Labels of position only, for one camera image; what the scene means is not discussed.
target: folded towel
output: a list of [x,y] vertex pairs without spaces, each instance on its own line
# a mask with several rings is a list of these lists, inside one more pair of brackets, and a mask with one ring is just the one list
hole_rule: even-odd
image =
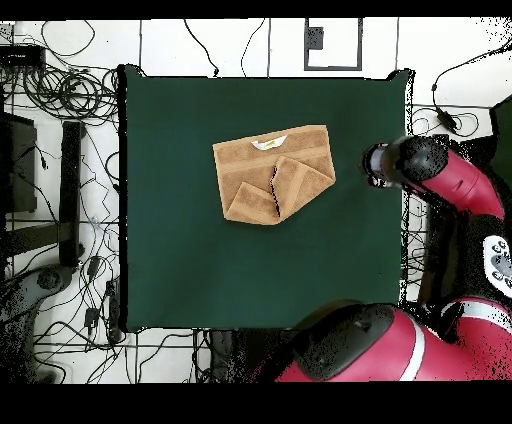
[[307,125],[213,145],[224,218],[275,225],[336,177],[325,125]]

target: black bar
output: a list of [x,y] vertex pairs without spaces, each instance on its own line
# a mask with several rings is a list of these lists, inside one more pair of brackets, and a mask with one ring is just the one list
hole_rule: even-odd
[[71,239],[73,226],[65,224],[46,224],[33,227],[19,228],[7,231],[4,244],[4,254],[7,257],[20,255],[41,247],[51,246]]
[[85,124],[64,121],[62,124],[62,159],[60,177],[59,220],[70,225],[70,237],[59,244],[63,266],[76,268],[80,257],[80,163],[81,141]]

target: towel label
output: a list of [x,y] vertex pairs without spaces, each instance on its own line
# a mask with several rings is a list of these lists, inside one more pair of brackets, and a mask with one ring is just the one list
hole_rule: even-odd
[[273,147],[279,147],[281,144],[284,143],[284,139],[286,137],[286,135],[283,135],[281,137],[275,138],[274,140],[269,140],[265,142],[251,141],[251,144],[258,150],[268,150],[272,149]]

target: towel fold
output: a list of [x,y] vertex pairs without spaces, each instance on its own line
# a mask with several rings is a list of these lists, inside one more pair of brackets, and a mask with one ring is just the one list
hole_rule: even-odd
[[325,125],[213,145],[224,218],[275,225],[334,184]]

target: green tablecloth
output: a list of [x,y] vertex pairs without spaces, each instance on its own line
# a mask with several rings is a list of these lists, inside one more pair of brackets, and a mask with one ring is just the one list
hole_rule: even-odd
[[[408,72],[126,78],[130,330],[291,327],[336,299],[398,300],[401,193],[359,163],[404,135]],[[334,186],[277,226],[226,221],[212,145],[309,124],[327,125]]]

